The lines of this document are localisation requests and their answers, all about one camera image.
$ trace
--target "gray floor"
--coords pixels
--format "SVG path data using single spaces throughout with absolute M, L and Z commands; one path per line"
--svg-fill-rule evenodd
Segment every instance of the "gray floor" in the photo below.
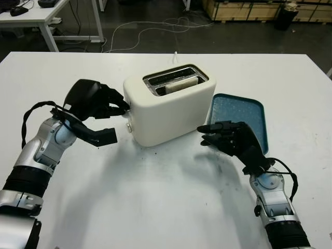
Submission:
M 71 0 L 74 11 L 76 1 Z M 81 34 L 95 35 L 95 22 L 89 0 L 79 0 L 78 14 L 82 22 Z M 100 13 L 104 35 L 107 38 L 103 50 L 110 49 L 114 29 L 123 23 L 133 21 L 162 22 L 168 18 L 186 17 L 199 24 L 209 24 L 209 19 L 199 5 L 195 12 L 184 13 L 182 0 L 140 1 L 131 6 L 119 5 L 117 0 L 108 0 L 106 11 Z M 76 33 L 77 23 L 69 5 L 59 14 L 63 23 L 55 25 L 61 33 Z M 187 19 L 180 19 L 180 25 L 188 25 Z M 140 31 L 146 28 L 161 28 L 176 32 L 185 27 L 163 24 L 132 23 L 117 30 L 114 35 L 113 49 L 131 48 L 138 41 Z M 214 23 L 212 26 L 190 28 L 186 32 L 172 33 L 150 29 L 140 35 L 140 43 L 131 50 L 115 52 L 129 53 L 304 53 L 307 54 L 324 72 L 332 67 L 332 26 L 321 24 L 294 23 L 287 31 L 278 31 L 272 23 L 229 22 Z M 10 51 L 48 51 L 39 32 L 25 29 L 25 37 L 17 39 L 9 33 L 0 38 L 0 60 Z M 100 52 L 101 44 L 58 43 L 59 49 L 67 52 Z

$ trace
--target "tray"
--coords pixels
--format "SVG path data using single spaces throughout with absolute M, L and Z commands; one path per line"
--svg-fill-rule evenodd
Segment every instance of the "tray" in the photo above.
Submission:
M 268 152 L 264 107 L 259 101 L 223 93 L 214 95 L 208 124 L 227 120 L 246 122 L 253 129 L 264 155 Z

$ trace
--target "toaster slot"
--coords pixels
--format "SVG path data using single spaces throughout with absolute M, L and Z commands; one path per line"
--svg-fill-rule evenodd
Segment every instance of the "toaster slot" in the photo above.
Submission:
M 194 65 L 184 65 L 143 78 L 147 88 L 156 96 L 171 94 L 208 81 L 208 77 Z

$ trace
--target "table surface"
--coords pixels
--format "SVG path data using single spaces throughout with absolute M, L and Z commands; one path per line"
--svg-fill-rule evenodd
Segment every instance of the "table surface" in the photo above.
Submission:
M 22 117 L 33 104 L 54 100 L 61 105 L 81 78 L 123 93 L 130 74 L 169 66 L 172 57 L 10 53 L 0 64 L 0 182 L 20 153 Z M 300 54 L 179 54 L 178 60 L 208 68 L 217 79 L 215 93 L 264 105 L 268 156 L 298 175 L 293 205 L 311 244 L 331 248 L 330 79 Z M 32 113 L 28 139 L 49 111 Z M 44 195 L 38 248 L 270 248 L 254 215 L 249 177 L 237 158 L 201 147 L 197 132 L 144 148 L 125 123 L 123 117 L 85 122 L 94 130 L 115 127 L 118 143 L 96 148 L 77 140 L 64 153 Z M 285 178 L 290 194 L 292 180 Z
M 29 9 L 33 5 L 33 8 L 20 16 L 12 17 L 9 12 L 1 13 L 0 23 L 47 22 L 58 13 L 69 0 L 59 0 L 53 8 L 41 8 L 38 4 L 38 0 L 32 1 L 24 5 L 24 7 Z

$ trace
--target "toaster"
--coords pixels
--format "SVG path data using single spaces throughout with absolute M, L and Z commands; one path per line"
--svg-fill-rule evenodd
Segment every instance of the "toaster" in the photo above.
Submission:
M 193 64 L 131 76 L 123 83 L 128 129 L 142 146 L 161 144 L 204 124 L 216 81 Z

